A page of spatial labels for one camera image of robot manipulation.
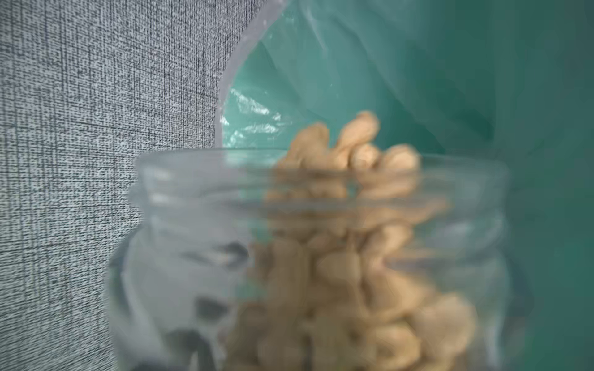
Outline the orange lid peanut jar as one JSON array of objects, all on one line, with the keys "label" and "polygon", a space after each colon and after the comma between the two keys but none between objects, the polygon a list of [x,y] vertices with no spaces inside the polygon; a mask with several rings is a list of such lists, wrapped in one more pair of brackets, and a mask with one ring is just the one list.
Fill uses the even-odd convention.
[{"label": "orange lid peanut jar", "polygon": [[142,222],[111,259],[119,370],[501,370],[507,173],[332,142],[162,151],[137,161]]}]

